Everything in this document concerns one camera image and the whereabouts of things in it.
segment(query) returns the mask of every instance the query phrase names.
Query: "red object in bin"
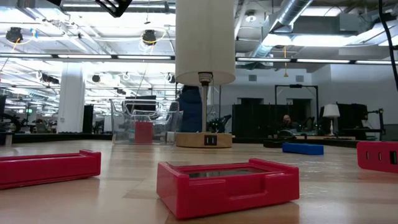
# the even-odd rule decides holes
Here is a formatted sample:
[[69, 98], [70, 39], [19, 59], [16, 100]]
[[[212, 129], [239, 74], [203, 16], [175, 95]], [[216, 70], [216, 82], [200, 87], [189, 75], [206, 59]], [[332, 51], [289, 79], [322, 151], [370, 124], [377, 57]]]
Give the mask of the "red object in bin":
[[398, 174], [398, 143], [359, 142], [356, 150], [360, 168]]
[[276, 162], [250, 159], [247, 163], [205, 166], [172, 166], [160, 162], [157, 168], [156, 192], [178, 219], [289, 202], [300, 197], [299, 168]]
[[152, 144], [154, 125], [152, 122], [136, 122], [136, 144]]
[[99, 175], [101, 153], [0, 157], [0, 189], [83, 179]]

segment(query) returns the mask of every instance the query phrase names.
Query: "white lamp shade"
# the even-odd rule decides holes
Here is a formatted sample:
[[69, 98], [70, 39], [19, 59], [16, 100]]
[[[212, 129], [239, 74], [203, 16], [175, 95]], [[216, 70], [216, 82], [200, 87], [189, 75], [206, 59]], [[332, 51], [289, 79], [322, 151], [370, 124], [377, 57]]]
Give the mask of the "white lamp shade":
[[325, 118], [338, 118], [340, 117], [340, 112], [338, 106], [334, 104], [326, 105], [323, 109], [323, 117]]
[[200, 86], [198, 72], [214, 85], [235, 80], [234, 0], [177, 0], [176, 79]]

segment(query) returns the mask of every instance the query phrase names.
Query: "blue block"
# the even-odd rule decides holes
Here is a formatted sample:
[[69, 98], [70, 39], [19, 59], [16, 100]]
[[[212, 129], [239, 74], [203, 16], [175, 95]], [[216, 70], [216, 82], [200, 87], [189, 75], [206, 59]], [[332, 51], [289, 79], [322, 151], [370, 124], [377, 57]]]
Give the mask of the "blue block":
[[323, 146], [314, 144], [283, 143], [282, 152], [323, 155]]

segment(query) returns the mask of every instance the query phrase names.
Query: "clear plastic bin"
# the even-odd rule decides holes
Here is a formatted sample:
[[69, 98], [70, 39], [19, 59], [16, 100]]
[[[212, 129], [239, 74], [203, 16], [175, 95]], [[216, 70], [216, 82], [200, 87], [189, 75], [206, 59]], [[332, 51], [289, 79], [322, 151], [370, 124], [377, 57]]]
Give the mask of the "clear plastic bin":
[[182, 111], [177, 101], [111, 100], [114, 144], [174, 145]]

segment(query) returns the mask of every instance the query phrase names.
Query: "person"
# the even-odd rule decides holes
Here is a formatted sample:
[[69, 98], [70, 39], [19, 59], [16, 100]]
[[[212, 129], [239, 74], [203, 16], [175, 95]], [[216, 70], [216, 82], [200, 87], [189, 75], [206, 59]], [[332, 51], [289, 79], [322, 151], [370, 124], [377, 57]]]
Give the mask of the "person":
[[183, 111], [181, 132], [201, 132], [201, 96], [199, 87], [184, 85], [178, 98], [180, 110]]
[[290, 116], [285, 114], [281, 129], [286, 130], [286, 129], [295, 129], [295, 128], [297, 128], [297, 123], [292, 122]]

